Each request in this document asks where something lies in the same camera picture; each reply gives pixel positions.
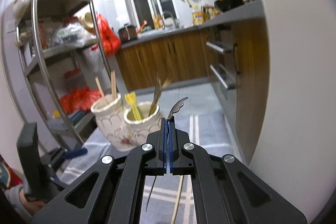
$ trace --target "kitchen cabinet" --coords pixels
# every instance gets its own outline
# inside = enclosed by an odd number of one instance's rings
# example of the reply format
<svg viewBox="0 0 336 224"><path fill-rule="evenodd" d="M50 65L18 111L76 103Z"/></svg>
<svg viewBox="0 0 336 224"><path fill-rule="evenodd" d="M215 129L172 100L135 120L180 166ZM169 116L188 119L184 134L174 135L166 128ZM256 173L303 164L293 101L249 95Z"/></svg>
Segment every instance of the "kitchen cabinet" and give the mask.
<svg viewBox="0 0 336 224"><path fill-rule="evenodd" d="M202 36L198 30L173 34L121 49L118 65L129 91L155 85L173 71L173 83L208 76Z"/></svg>
<svg viewBox="0 0 336 224"><path fill-rule="evenodd" d="M237 44L236 135L247 163L256 149L264 121L269 82L268 35L265 20L236 22Z"/></svg>
<svg viewBox="0 0 336 224"><path fill-rule="evenodd" d="M259 140L268 95L266 23L264 19L246 20L208 31L206 39L211 44L207 44L205 55L213 69L209 79L249 164Z"/></svg>

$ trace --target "metal shelving unit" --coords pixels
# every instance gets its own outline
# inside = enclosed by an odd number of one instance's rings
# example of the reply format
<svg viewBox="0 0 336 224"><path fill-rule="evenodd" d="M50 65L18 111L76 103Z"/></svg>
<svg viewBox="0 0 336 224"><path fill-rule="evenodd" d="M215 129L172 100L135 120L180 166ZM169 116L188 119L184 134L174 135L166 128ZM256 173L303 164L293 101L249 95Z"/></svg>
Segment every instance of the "metal shelving unit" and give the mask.
<svg viewBox="0 0 336 224"><path fill-rule="evenodd" d="M40 41L38 18L52 17L52 18L56 18L59 20L63 20L64 18L68 16L72 16L73 14L78 12L80 9L82 9L86 5L90 6L90 12L93 18L96 38L86 42L83 47L64 44L64 45L60 45L60 46L56 46L56 47L43 50L41 46L41 41ZM94 118L94 115L93 113L89 112L86 115L84 115L84 117L79 122L77 122L75 125L72 124L67 114L64 112L62 106L60 105L58 96L56 94L55 88L53 86L50 75L48 73L48 66L56 62L59 62L65 58L68 58L72 51L80 52L83 49L88 48L98 43L100 53L104 61L105 68L110 77L111 69L107 61L105 52L104 52L103 44L101 42L99 29L97 25L97 19L95 16L95 7L93 5L93 1L92 0L31 0L31 5L28 5L26 7L24 15L21 18L21 20L19 20L18 27L16 28L17 39L19 38L19 33L20 33L20 23L27 19L31 19L31 22L32 22L32 31L33 31L34 44L36 48L36 56L32 58L29 65L27 65L22 48L19 49L19 55L20 55L22 71L23 71L23 74L26 80L28 90L33 99L33 102L38 112L40 113L43 121L45 122L46 126L48 127L51 134L53 135L53 137L55 138L55 140L58 142L58 144L61 147L69 149L68 145L62 140L61 138L62 135L72 136L77 140L79 144L83 144L84 141L83 141L83 138L81 137L81 132L92 121L92 119ZM41 71L43 80L49 90L53 103L55 104L56 109L59 111L60 116L62 117L64 123L66 124L68 128L67 130L55 130L55 129L49 128L48 126L47 118L45 114L43 113L41 105L38 102L38 99L36 98L36 95L34 93L34 90L33 90L33 87L30 81L30 75L39 70Z"/></svg>

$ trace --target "metal spoon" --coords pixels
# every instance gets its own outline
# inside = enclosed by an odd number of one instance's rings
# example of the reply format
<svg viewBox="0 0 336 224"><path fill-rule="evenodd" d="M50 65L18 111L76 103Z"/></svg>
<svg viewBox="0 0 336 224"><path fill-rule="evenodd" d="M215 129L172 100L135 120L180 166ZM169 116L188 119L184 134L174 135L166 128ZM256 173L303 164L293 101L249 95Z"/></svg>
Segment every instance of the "metal spoon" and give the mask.
<svg viewBox="0 0 336 224"><path fill-rule="evenodd" d="M182 98L181 100L179 100L179 101L172 107L171 111L169 112L169 115L168 115L167 120L170 120L170 119L173 117L173 114L174 114L174 113L177 113L177 112L180 111L181 107L183 107L183 105L184 105L183 102L184 102L186 99L188 99L188 97L184 97L184 98Z"/></svg>

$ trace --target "plastic bag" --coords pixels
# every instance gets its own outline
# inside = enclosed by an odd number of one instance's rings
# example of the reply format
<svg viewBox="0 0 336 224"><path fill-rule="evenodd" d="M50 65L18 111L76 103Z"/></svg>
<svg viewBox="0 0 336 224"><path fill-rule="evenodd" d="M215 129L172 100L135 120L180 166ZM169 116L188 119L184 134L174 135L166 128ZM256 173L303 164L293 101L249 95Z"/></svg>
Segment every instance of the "plastic bag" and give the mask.
<svg viewBox="0 0 336 224"><path fill-rule="evenodd" d="M57 30L54 40L58 44L72 43L83 47L86 41L93 38L94 36L85 30L79 22L72 22Z"/></svg>
<svg viewBox="0 0 336 224"><path fill-rule="evenodd" d="M86 48L82 53L86 67L89 71L98 73L105 68L98 45Z"/></svg>
<svg viewBox="0 0 336 224"><path fill-rule="evenodd" d="M121 46L120 39L110 28L109 23L102 14L97 15L97 24L106 55L115 55L115 53L120 49Z"/></svg>
<svg viewBox="0 0 336 224"><path fill-rule="evenodd" d="M87 86L84 89L74 89L70 94L63 96L59 101L66 114L76 110L88 111L92 104L101 98L99 90L90 90Z"/></svg>

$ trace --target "white ceramic vase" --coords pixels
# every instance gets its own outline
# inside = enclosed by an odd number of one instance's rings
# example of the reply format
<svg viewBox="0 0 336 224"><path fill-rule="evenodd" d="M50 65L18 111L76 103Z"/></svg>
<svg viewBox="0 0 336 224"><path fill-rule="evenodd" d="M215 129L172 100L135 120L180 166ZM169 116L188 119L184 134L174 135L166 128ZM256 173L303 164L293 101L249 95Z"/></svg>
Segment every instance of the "white ceramic vase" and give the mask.
<svg viewBox="0 0 336 224"><path fill-rule="evenodd" d="M102 98L91 106L101 133L119 151L128 151L146 142L147 135L160 130L162 114L157 106L155 112L141 120L134 121L131 109L124 110L121 95L112 101L112 95L105 96L108 105ZM143 102L138 107L144 117L148 116L151 102Z"/></svg>
<svg viewBox="0 0 336 224"><path fill-rule="evenodd" d="M149 133L158 131L161 128L161 118L163 117L159 105L155 112L148 117L152 102L139 103L138 107L144 118L141 121L135 121L131 109L127 109L124 114L125 127L128 128L130 142L134 147L146 143Z"/></svg>

